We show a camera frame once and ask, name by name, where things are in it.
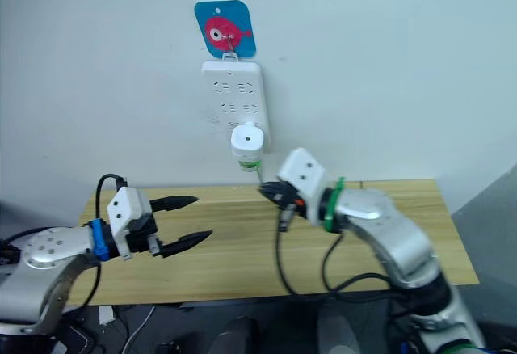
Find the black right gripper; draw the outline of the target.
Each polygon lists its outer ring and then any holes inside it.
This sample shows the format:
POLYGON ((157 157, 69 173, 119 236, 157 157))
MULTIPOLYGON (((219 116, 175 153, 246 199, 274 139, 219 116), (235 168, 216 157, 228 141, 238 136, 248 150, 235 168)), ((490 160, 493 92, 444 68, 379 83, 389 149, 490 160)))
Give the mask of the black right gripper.
POLYGON ((282 211, 292 211, 299 217, 306 218, 306 203, 290 183, 265 182, 258 190, 271 203, 279 205, 282 211))

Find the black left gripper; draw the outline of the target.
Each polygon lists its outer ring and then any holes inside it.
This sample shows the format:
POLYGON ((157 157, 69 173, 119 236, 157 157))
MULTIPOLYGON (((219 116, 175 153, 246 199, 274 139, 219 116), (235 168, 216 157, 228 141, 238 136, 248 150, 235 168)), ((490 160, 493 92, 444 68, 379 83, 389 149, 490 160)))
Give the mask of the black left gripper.
MULTIPOLYGON (((149 203, 152 212, 156 213, 182 209, 198 200, 199 198, 195 196, 165 196, 151 200, 149 203)), ((168 258, 190 250, 211 234, 211 230, 195 232, 182 236, 175 242, 162 245, 158 239, 158 227, 154 215, 145 213, 136 219, 123 221, 122 239, 125 241, 125 245, 120 255, 123 258, 130 258, 132 253, 148 251, 152 256, 161 255, 163 258, 168 258)))

